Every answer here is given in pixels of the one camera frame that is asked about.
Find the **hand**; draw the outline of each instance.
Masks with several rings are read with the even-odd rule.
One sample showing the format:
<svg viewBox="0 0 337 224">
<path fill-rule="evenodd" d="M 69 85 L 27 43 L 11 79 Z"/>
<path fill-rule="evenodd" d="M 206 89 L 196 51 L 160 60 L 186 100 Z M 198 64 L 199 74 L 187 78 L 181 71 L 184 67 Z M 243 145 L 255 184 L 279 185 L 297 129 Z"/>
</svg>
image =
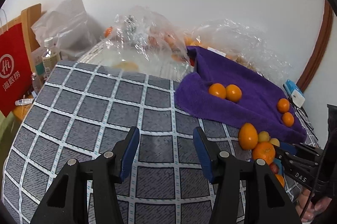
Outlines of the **hand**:
<svg viewBox="0 0 337 224">
<path fill-rule="evenodd" d="M 303 188 L 302 192 L 300 193 L 297 204 L 296 204 L 296 211 L 298 215 L 301 215 L 303 208 L 309 198 L 310 191 L 306 188 Z M 304 213 L 302 218 L 302 222 L 312 221 L 314 217 L 326 210 L 331 202 L 331 198 L 323 197 L 320 199 L 315 205 L 312 202 L 309 203 L 308 209 Z"/>
</svg>

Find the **clear plastic wrap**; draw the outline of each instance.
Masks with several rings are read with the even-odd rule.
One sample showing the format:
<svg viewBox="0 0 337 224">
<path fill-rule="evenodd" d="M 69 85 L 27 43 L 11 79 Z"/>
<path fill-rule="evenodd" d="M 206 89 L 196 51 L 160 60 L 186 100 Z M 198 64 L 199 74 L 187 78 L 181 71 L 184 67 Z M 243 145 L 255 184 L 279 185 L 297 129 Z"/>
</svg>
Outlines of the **clear plastic wrap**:
<svg viewBox="0 0 337 224">
<path fill-rule="evenodd" d="M 41 16 L 32 30 L 40 46 L 44 47 L 46 38 L 53 37 L 62 59 L 76 61 L 97 43 L 87 21 L 82 0 L 65 0 Z"/>
<path fill-rule="evenodd" d="M 268 49 L 263 33 L 231 20 L 207 21 L 186 31 L 186 46 L 214 48 L 226 57 L 256 71 L 281 87 L 288 79 L 290 64 Z"/>
<path fill-rule="evenodd" d="M 181 81 L 191 71 L 183 33 L 162 15 L 136 6 L 105 31 L 110 67 Z"/>
</svg>

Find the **gray checkered mat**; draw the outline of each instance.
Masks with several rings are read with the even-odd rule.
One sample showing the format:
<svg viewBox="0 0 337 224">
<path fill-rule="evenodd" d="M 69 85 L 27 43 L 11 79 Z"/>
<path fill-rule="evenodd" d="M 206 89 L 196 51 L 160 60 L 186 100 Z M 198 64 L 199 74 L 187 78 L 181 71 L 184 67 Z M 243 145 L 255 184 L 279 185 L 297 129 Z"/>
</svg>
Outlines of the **gray checkered mat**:
<svg viewBox="0 0 337 224">
<path fill-rule="evenodd" d="M 29 223 L 56 174 L 70 158 L 80 162 L 111 150 L 131 126 L 140 144 L 129 177 L 116 184 L 124 223 L 208 223 L 217 185 L 204 178 L 192 140 L 201 126 L 222 150 L 249 160 L 238 129 L 194 118 L 174 102 L 178 83 L 141 73 L 60 62 L 34 102 L 11 147 L 2 200 L 19 224 Z M 307 143 L 317 145 L 303 115 Z M 293 200 L 300 188 L 286 178 Z M 96 223 L 88 182 L 89 223 Z M 240 182 L 237 221 L 243 223 L 245 181 Z"/>
</svg>

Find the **small white bottle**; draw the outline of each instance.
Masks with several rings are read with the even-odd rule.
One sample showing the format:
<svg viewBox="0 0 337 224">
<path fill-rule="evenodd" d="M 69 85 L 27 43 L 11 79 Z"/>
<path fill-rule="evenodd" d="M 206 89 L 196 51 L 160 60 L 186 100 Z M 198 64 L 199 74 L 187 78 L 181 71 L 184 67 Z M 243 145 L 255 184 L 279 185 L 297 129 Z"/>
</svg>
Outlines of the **small white bottle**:
<svg viewBox="0 0 337 224">
<path fill-rule="evenodd" d="M 54 45 L 54 38 L 44 40 L 44 47 L 47 51 L 42 55 L 42 62 L 45 73 L 49 77 L 55 65 L 61 60 L 60 50 Z"/>
</svg>

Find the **red paper bag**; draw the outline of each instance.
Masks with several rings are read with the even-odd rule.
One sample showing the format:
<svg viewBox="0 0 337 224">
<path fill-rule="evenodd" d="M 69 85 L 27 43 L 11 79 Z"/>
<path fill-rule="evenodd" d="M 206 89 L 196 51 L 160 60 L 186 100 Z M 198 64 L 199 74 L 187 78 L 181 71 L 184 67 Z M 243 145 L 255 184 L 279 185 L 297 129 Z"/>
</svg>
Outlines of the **red paper bag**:
<svg viewBox="0 0 337 224">
<path fill-rule="evenodd" d="M 0 35 L 0 110 L 4 116 L 14 109 L 31 86 L 31 69 L 21 23 Z"/>
</svg>

